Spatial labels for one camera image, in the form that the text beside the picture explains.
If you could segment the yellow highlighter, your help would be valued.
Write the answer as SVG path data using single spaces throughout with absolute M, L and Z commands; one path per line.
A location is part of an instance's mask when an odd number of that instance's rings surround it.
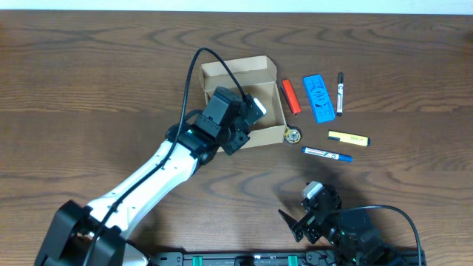
M 370 146 L 371 140 L 369 137 L 357 135 L 357 134 L 349 134 L 345 132 L 336 132 L 336 131 L 329 131 L 328 137 L 329 140 L 335 140 L 338 142 L 349 143 L 357 146 Z

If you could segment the blue plastic case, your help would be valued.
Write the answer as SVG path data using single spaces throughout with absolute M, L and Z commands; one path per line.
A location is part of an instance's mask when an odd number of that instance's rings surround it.
M 302 84 L 307 94 L 311 109 L 317 123 L 336 119 L 332 101 L 321 75 L 303 77 Z

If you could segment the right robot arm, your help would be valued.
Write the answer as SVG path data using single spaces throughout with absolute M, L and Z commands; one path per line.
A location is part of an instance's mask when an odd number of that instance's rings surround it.
M 315 244 L 326 239 L 335 249 L 337 265 L 406 265 L 401 253 L 385 243 L 365 210 L 342 208 L 332 185 L 312 181 L 302 191 L 305 215 L 296 220 L 280 210 L 294 239 Z

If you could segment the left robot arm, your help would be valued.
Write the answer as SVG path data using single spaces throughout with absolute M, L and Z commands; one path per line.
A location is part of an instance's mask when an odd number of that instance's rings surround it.
M 82 207 L 70 200 L 55 213 L 36 265 L 147 265 L 129 244 L 140 221 L 167 193 L 223 149 L 228 155 L 250 139 L 267 113 L 251 95 L 217 87 L 204 110 L 193 110 L 166 132 L 156 153 L 120 185 Z

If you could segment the cardboard box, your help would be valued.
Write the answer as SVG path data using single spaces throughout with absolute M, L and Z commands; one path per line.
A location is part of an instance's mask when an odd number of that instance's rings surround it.
M 258 99 L 267 111 L 251 127 L 249 141 L 243 147 L 246 149 L 283 142 L 286 120 L 276 85 L 276 65 L 266 55 L 239 58 L 225 63 L 243 91 Z M 210 101 L 218 86 L 239 93 L 234 80 L 219 61 L 201 64 L 199 79 L 206 101 Z

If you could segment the correction tape dispenser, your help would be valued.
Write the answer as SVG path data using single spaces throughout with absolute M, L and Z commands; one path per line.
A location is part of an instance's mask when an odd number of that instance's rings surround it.
M 284 141 L 294 145 L 297 144 L 301 141 L 302 139 L 302 132 L 299 128 L 295 126 L 289 126 L 287 125 L 285 127 L 285 133 L 284 133 Z

